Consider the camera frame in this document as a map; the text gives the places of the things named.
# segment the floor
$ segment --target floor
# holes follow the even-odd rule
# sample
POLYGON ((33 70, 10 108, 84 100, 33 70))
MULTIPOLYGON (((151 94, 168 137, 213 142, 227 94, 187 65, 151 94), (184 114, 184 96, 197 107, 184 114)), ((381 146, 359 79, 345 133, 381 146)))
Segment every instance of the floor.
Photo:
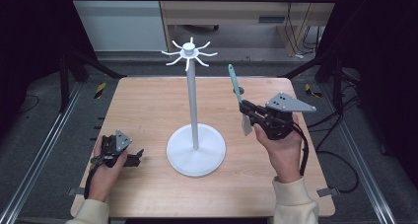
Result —
MULTIPOLYGON (((309 48, 304 48, 305 51, 311 50, 315 33, 314 28, 309 32, 305 41, 309 48)), ((182 44, 191 37, 196 46, 210 41, 202 52, 218 52, 216 57, 201 57, 210 67, 197 67, 197 76, 228 76, 226 64, 232 62, 238 76, 277 77, 314 57, 313 52, 304 58, 287 56, 272 26, 220 26, 218 31, 210 26, 183 26, 177 29, 175 41, 182 44)), ((98 52, 98 57, 107 67, 129 76, 184 75, 183 65, 165 65, 176 57, 160 52, 98 52)), ((90 73, 87 82, 70 79, 72 99, 76 100, 64 113, 58 112, 58 74, 37 80, 28 89, 21 112, 8 135, 0 141, 3 168, 0 177, 4 178, 0 181, 1 223, 7 223, 7 218, 16 219, 17 223, 64 223, 71 218, 73 196, 68 195, 68 190, 80 183, 117 87, 116 79, 92 67, 87 69, 90 73), (106 86, 97 100, 94 95, 101 82, 106 82, 106 86)), ((304 114, 311 125, 334 112, 330 102, 332 78, 318 84, 314 80, 316 70, 313 67, 292 79, 297 97, 318 108, 315 114, 304 114)), ((355 71, 346 71, 356 75, 355 71)), ((327 122, 310 128, 313 144, 320 146, 317 154, 325 179, 340 190, 333 197, 336 213, 320 217, 319 223, 418 223, 416 187, 396 158, 382 154, 379 140, 357 98, 356 86, 343 82, 342 88, 343 101, 347 103, 342 120, 331 116, 327 122), (339 123, 331 130, 336 121, 339 123)), ((111 222, 124 223, 124 220, 111 222)))

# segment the human hand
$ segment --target human hand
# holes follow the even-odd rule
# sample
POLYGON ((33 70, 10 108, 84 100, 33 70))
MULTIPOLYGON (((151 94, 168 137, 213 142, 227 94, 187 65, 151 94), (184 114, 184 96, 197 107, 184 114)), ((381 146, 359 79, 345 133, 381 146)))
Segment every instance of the human hand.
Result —
MULTIPOLYGON (((298 116, 295 114, 293 122, 299 124, 298 116)), ((285 184, 300 179, 302 137, 296 131, 292 131, 283 139, 270 140, 257 123, 254 124, 254 131, 257 141, 267 150, 271 166, 277 173, 277 181, 285 184)))
MULTIPOLYGON (((102 137, 99 136, 94 150, 94 156, 101 155, 102 150, 102 137)), ((88 199, 94 199, 105 202, 111 189, 116 183, 120 170, 126 162, 128 152, 125 150, 117 158, 116 163, 112 168, 109 168, 105 164, 101 164, 93 175, 92 182, 90 184, 90 193, 88 199)))

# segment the sleeve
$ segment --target sleeve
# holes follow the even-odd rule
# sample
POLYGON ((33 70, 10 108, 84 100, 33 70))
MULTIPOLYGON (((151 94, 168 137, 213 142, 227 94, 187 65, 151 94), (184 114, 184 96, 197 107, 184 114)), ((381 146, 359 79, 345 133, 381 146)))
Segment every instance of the sleeve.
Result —
POLYGON ((86 199, 81 204, 74 219, 66 224, 107 224, 108 223, 108 205, 107 203, 86 199))
POLYGON ((317 223, 319 207, 308 196, 304 178, 288 184, 273 181, 273 186, 276 193, 274 224, 317 223))

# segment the round white base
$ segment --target round white base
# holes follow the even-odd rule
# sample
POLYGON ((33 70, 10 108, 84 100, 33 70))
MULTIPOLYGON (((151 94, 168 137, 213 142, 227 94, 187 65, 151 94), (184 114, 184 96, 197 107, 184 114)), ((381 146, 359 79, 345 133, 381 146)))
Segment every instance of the round white base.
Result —
POLYGON ((188 177, 204 177, 224 161, 226 146, 222 135, 213 127, 197 124, 199 149, 193 149, 191 124, 179 128, 167 145, 172 166, 188 177))

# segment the white pole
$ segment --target white pole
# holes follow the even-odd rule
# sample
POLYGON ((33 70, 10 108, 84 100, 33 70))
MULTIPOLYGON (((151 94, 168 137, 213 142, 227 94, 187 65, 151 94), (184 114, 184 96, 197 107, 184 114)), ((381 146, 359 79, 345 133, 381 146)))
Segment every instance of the white pole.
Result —
POLYGON ((188 102, 190 104, 191 135, 193 138, 193 149, 199 149, 199 139, 197 131, 197 106, 196 106, 196 75, 194 70, 194 60, 189 59, 187 69, 188 102))

